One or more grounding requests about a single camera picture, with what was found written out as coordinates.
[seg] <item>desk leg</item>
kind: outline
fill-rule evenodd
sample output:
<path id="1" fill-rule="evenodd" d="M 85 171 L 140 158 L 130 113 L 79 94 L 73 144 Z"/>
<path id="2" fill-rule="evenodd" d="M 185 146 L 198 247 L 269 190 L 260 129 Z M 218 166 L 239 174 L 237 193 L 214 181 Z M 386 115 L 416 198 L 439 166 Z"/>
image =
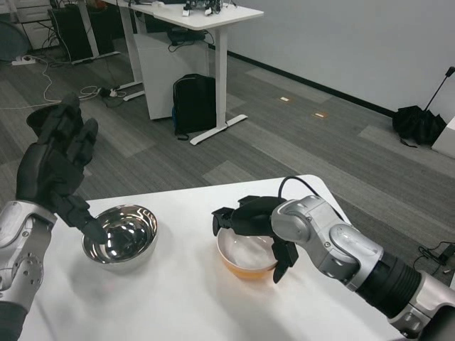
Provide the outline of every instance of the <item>desk leg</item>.
<path id="1" fill-rule="evenodd" d="M 78 64 L 78 63 L 83 62 L 84 60 L 103 58 L 103 57 L 107 57 L 109 55 L 119 54 L 119 52 L 114 51 L 111 53 L 106 53 L 104 55 L 100 55 L 100 52 L 98 51 L 97 41 L 96 41 L 95 35 L 93 33 L 92 24 L 90 23 L 90 17 L 89 17 L 88 11 L 87 11 L 87 7 L 85 5 L 85 0 L 77 0 L 77 5 L 79 6 L 80 16 L 82 17 L 84 29 L 85 29 L 85 32 L 87 33 L 88 43 L 90 44 L 90 49 L 92 50 L 92 57 L 84 58 L 81 60 L 74 60 L 74 61 L 72 61 L 72 63 Z"/>
<path id="2" fill-rule="evenodd" d="M 221 26 L 215 31 L 215 79 L 216 79 L 216 128 L 206 131 L 191 139 L 194 146 L 209 137 L 226 130 L 229 126 L 248 118 L 246 115 L 239 115 L 226 121 L 226 89 L 228 78 L 228 28 Z"/>
<path id="3" fill-rule="evenodd" d="M 129 16 L 129 9 L 127 7 L 119 7 L 120 17 L 122 18 L 123 31 L 125 33 L 125 41 L 127 42 L 129 63 L 133 70 L 134 82 L 120 85 L 117 89 L 122 90 L 128 87 L 133 87 L 142 83 L 141 63 L 139 61 L 139 54 L 137 51 L 136 41 L 134 40 L 133 25 L 131 17 Z M 124 101 L 129 101 L 138 96 L 145 94 L 144 91 L 135 92 L 123 97 Z"/>

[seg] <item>wall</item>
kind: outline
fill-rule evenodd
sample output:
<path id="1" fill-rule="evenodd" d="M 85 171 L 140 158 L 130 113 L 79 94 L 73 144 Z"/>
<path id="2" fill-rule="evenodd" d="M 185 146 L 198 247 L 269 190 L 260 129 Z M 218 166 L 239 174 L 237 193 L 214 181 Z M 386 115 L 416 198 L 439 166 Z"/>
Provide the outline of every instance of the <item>wall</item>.
<path id="1" fill-rule="evenodd" d="M 391 110 L 422 107 L 455 65 L 454 0 L 237 0 L 263 18 L 229 49 Z M 455 117 L 455 75 L 432 106 Z"/>

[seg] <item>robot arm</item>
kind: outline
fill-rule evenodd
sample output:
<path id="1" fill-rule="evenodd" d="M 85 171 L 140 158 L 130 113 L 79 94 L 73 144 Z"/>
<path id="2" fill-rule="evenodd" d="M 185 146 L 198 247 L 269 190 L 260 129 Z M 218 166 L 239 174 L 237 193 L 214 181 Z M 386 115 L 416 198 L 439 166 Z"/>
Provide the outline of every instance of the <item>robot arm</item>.
<path id="1" fill-rule="evenodd" d="M 236 210 L 224 207 L 213 213 L 215 235 L 224 227 L 241 235 L 271 236 L 275 243 L 286 244 L 288 250 L 296 244 L 305 249 L 322 274 L 355 291 L 405 337 L 452 340 L 455 292 L 384 251 L 344 222 L 324 199 L 317 195 L 289 201 L 249 198 L 246 203 L 241 200 Z M 298 258 L 297 254 L 276 253 L 275 249 L 274 255 L 278 264 L 287 266 Z M 279 271 L 277 276 L 275 269 L 275 283 L 284 272 Z"/>
<path id="2" fill-rule="evenodd" d="M 17 340 L 43 281 L 44 254 L 58 213 L 99 243 L 107 236 L 73 193 L 92 158 L 97 122 L 83 124 L 79 99 L 67 96 L 36 130 L 17 175 L 16 200 L 0 213 L 0 340 Z"/>

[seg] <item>metal bowl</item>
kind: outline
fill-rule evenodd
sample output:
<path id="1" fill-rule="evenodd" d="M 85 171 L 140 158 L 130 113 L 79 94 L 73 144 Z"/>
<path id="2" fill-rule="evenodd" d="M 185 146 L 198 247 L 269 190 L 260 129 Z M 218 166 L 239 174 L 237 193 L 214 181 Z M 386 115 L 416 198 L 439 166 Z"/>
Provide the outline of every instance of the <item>metal bowl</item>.
<path id="1" fill-rule="evenodd" d="M 88 258 L 110 271 L 131 271 L 153 253 L 158 225 L 155 216 L 137 205 L 122 205 L 96 218 L 107 233 L 107 243 L 97 244 L 84 236 L 82 248 Z"/>

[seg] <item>white cable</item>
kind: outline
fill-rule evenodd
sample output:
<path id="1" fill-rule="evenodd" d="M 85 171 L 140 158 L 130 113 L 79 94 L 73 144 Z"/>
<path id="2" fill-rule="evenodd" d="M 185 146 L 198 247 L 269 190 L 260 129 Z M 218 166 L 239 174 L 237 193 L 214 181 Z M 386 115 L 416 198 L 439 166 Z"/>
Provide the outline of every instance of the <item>white cable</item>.
<path id="1" fill-rule="evenodd" d="M 49 84 L 48 84 L 48 86 L 44 89 L 44 92 L 43 92 L 44 100 L 45 100 L 45 101 L 48 101 L 48 102 L 50 102 L 50 103 L 60 103 L 59 100 L 56 100 L 56 99 L 48 99 L 48 98 L 46 98 L 46 92 L 48 91 L 48 89 L 50 88 L 50 86 L 51 86 L 52 83 L 53 83 L 52 80 L 51 80 L 51 78 L 48 76 L 48 74 L 46 74 L 46 71 L 48 70 L 48 67 L 49 67 L 49 63 L 47 62 L 47 60 L 44 60 L 43 58 L 39 58 L 39 57 L 33 57 L 32 55 L 25 55 L 24 57 L 36 58 L 36 59 L 38 59 L 38 60 L 41 60 L 42 62 L 45 62 L 45 68 L 44 68 L 44 70 L 42 71 L 41 74 L 49 80 Z"/>
<path id="2" fill-rule="evenodd" d="M 43 98 L 44 98 L 45 101 L 47 101 L 47 102 L 49 102 L 49 103 L 35 104 L 35 105 L 29 105 L 29 106 L 27 106 L 27 107 L 18 107 L 18 108 L 0 108 L 0 110 L 29 109 L 29 108 L 34 108 L 34 107 L 44 107 L 45 105 L 61 103 L 62 101 L 60 101 L 60 100 L 57 100 L 57 99 L 48 99 L 48 98 L 46 98 L 46 92 L 48 91 L 48 89 L 50 88 L 50 86 L 53 84 L 51 78 L 50 78 L 49 75 L 46 73 L 46 71 L 48 70 L 48 66 L 49 66 L 48 61 L 47 61 L 47 60 L 44 60 L 43 58 L 39 58 L 39 57 L 32 56 L 32 55 L 25 55 L 24 57 L 35 58 L 35 59 L 41 60 L 41 61 L 43 61 L 43 62 L 45 63 L 45 68 L 44 68 L 44 70 L 42 71 L 41 74 L 49 80 L 49 84 L 48 84 L 48 86 L 44 89 Z M 86 92 L 85 90 L 86 90 L 86 89 L 89 89 L 89 88 L 91 88 L 92 91 Z M 100 92 L 100 89 L 99 89 L 96 85 L 89 85 L 88 87 L 83 87 L 83 88 L 80 90 L 79 100 L 80 100 L 80 101 L 85 101 L 85 100 L 87 100 L 87 99 L 95 98 L 95 97 L 98 95 L 99 92 Z"/>

